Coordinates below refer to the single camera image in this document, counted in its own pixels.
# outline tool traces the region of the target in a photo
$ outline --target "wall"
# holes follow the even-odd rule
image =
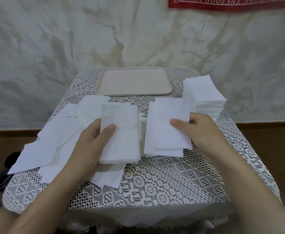
[[[285,120],[285,9],[169,10],[167,0],[0,0],[0,129],[42,128],[80,70],[210,74],[235,122]]]

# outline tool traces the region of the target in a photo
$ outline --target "left hand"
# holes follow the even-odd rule
[[[100,132],[100,126],[101,119],[98,118],[82,131],[69,160],[61,171],[80,185],[91,175],[105,145],[116,129],[115,124],[111,124]]]

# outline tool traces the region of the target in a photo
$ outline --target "lace tablecloth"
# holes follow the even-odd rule
[[[77,104],[85,95],[95,94],[101,69],[81,71],[55,109],[50,120],[67,103]],[[166,69],[172,92],[167,97],[182,97],[183,80],[199,76],[193,69]],[[137,105],[144,116],[154,96],[112,97],[113,102]],[[225,110],[216,125],[236,151],[260,175],[280,198],[273,177],[254,152]],[[21,213],[47,186],[40,183],[38,169],[16,173],[3,195],[5,208]],[[68,213],[84,222],[109,222],[125,226],[172,226],[187,224],[206,216],[223,216],[234,212],[218,171],[199,153],[184,150],[184,157],[142,157],[128,164],[118,189],[99,188],[86,182],[75,194]]]

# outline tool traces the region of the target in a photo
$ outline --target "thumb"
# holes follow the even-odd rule
[[[103,150],[105,145],[108,143],[109,139],[113,136],[115,129],[116,125],[110,124],[100,132],[100,134],[94,140],[98,149]]]
[[[193,136],[193,130],[194,130],[195,125],[192,125],[188,122],[185,122],[185,121],[179,120],[179,119],[171,119],[170,124],[173,127],[175,127],[176,129],[185,133],[187,136],[189,136],[189,137]]]

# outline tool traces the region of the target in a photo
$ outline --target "hand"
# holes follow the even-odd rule
[[[99,162],[102,151],[115,132],[115,124],[107,126],[100,132],[101,119],[94,120],[82,131],[74,150],[62,173],[68,173],[80,184],[84,183]]]
[[[191,113],[190,122],[171,119],[171,125],[187,134],[212,165],[222,161],[233,148],[209,115]]]

